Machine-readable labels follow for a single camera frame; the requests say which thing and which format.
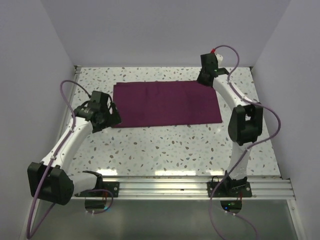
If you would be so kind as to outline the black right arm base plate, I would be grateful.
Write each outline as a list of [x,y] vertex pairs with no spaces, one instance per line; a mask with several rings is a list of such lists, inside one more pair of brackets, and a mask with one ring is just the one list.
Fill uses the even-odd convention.
[[236,180],[228,176],[226,180],[220,183],[219,178],[213,176],[206,183],[206,187],[209,198],[251,198],[253,196],[247,177]]

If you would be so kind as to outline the aluminium table edge rail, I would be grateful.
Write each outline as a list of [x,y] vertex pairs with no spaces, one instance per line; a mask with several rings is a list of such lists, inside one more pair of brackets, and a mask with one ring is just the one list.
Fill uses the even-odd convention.
[[[295,198],[292,184],[289,180],[280,178],[249,178],[252,197],[208,197],[207,182],[209,178],[102,178],[102,182],[120,182],[118,197],[121,200],[292,200]],[[111,199],[107,197],[76,197],[83,199]]]

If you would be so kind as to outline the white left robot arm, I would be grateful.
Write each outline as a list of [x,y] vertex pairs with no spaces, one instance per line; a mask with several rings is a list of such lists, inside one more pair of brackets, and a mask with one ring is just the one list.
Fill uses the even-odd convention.
[[90,99],[71,111],[71,120],[53,149],[40,161],[27,168],[31,196],[54,204],[66,205],[72,196],[89,192],[103,193],[102,174],[85,170],[67,174],[71,161],[84,140],[91,134],[122,122],[112,97],[93,91]]

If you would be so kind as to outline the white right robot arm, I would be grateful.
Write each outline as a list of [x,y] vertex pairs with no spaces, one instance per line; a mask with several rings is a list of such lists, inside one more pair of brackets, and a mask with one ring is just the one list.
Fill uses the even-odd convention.
[[230,73],[219,67],[222,58],[214,52],[200,56],[201,70],[197,82],[218,92],[231,110],[228,135],[232,141],[231,159],[222,180],[227,196],[235,196],[247,182],[247,166],[251,150],[262,134],[263,108],[252,104],[230,80]]

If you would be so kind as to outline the purple surgical cloth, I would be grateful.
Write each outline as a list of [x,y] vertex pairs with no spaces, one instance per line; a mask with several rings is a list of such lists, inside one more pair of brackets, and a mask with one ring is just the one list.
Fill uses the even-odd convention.
[[196,81],[118,82],[119,128],[222,123],[216,91]]

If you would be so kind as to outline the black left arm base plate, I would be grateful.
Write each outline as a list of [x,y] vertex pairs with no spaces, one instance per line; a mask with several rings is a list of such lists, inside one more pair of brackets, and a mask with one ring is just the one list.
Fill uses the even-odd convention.
[[120,182],[118,181],[103,181],[101,186],[93,189],[77,193],[76,197],[95,198],[95,197],[111,197],[117,198],[119,196]]

